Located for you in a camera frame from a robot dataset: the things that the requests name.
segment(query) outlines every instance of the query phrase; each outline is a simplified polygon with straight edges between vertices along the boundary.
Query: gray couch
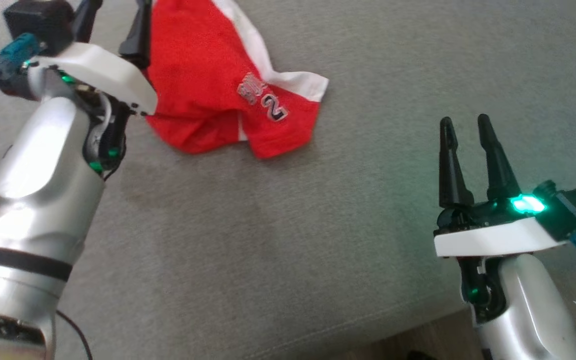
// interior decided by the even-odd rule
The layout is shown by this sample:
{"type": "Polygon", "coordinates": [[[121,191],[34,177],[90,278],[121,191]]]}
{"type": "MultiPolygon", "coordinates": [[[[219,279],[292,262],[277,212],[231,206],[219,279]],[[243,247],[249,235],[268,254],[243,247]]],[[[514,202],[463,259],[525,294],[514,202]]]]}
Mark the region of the gray couch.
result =
{"type": "MultiPolygon", "coordinates": [[[[477,199],[481,112],[524,191],[576,187],[576,0],[239,4],[275,69],[330,79],[313,141],[268,161],[245,144],[186,155],[131,121],[60,306],[96,358],[316,358],[461,309],[432,236],[443,116],[477,199]]],[[[116,50],[135,9],[106,0],[93,41],[116,50]]],[[[34,107],[0,94],[0,158],[34,107]]],[[[543,259],[576,281],[574,248],[543,259]]],[[[58,359],[85,358],[57,332],[58,359]]]]}

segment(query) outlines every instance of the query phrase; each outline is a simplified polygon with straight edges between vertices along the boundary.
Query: wooden floor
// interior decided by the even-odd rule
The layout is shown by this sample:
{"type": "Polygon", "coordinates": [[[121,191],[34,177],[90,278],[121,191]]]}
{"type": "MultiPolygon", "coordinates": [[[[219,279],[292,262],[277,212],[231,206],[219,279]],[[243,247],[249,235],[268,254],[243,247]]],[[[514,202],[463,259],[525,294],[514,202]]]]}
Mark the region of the wooden floor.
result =
{"type": "Polygon", "coordinates": [[[462,311],[329,360],[406,360],[409,351],[437,360],[483,360],[470,312],[462,311]]]}

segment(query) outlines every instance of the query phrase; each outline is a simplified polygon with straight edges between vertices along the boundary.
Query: black strap band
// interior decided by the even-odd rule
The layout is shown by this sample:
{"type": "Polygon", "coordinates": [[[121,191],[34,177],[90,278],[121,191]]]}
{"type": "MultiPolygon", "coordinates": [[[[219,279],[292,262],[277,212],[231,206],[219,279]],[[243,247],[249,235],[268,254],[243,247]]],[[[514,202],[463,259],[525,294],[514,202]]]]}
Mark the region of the black strap band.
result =
{"type": "Polygon", "coordinates": [[[8,248],[0,248],[0,267],[50,276],[62,281],[68,281],[73,271],[73,265],[67,262],[8,248]]]}

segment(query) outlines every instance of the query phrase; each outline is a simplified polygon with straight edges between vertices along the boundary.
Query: robotic arm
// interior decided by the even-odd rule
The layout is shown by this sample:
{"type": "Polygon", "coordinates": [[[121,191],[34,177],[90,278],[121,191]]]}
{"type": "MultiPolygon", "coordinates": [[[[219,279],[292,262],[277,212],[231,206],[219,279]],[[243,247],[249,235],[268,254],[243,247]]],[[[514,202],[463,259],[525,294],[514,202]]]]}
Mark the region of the robotic arm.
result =
{"type": "Polygon", "coordinates": [[[450,118],[440,123],[437,256],[461,268],[485,360],[576,360],[576,328],[544,265],[530,255],[576,246],[576,189],[548,180],[533,194],[519,184],[486,114],[478,117],[486,151],[487,201],[475,203],[457,158],[450,118]]]}
{"type": "Polygon", "coordinates": [[[100,0],[23,0],[4,12],[16,39],[0,89],[40,101],[0,162],[0,359],[52,360],[55,314],[134,114],[153,114],[150,0],[119,56],[87,43],[100,0]]]}

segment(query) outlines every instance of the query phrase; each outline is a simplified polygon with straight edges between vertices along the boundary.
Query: number 2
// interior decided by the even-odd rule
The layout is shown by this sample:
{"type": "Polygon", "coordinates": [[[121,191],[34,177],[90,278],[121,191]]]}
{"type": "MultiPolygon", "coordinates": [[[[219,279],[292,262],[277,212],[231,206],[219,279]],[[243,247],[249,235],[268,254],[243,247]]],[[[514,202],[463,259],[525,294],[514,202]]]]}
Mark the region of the number 2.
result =
{"type": "Polygon", "coordinates": [[[279,106],[277,96],[269,93],[261,99],[261,105],[268,108],[268,119],[272,121],[282,121],[288,116],[288,110],[279,106]]]}

